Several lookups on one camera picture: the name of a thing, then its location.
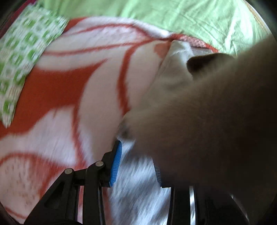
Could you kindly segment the grey knit sweater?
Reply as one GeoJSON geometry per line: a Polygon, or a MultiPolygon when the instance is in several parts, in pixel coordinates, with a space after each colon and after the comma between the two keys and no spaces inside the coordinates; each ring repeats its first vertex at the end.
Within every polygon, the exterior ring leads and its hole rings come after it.
{"type": "Polygon", "coordinates": [[[250,224],[276,224],[276,39],[232,57],[191,57],[193,80],[130,110],[119,137],[134,141],[176,186],[235,195],[250,224]]]}

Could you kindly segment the orange white floral blanket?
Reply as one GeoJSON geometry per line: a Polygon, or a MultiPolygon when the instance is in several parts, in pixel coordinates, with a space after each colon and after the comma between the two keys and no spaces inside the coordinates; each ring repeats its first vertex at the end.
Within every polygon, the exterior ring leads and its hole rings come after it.
{"type": "Polygon", "coordinates": [[[23,223],[66,169],[110,150],[122,117],[141,100],[170,46],[216,52],[204,41],[133,19],[71,19],[26,78],[1,127],[1,203],[23,223]]]}

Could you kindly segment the green white checkered pillow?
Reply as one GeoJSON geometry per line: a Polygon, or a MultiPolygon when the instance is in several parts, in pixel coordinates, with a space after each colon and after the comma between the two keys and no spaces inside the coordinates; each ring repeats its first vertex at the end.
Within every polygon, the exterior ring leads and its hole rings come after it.
{"type": "Polygon", "coordinates": [[[64,16],[29,4],[1,38],[1,122],[5,128],[13,121],[27,75],[68,22],[64,16]]]}

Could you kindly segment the green quilt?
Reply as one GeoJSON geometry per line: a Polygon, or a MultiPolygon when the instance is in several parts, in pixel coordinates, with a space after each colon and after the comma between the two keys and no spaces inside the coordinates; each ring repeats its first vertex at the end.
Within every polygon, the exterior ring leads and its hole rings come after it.
{"type": "Polygon", "coordinates": [[[246,1],[38,1],[68,18],[111,16],[140,20],[199,38],[221,52],[237,54],[271,31],[246,1]]]}

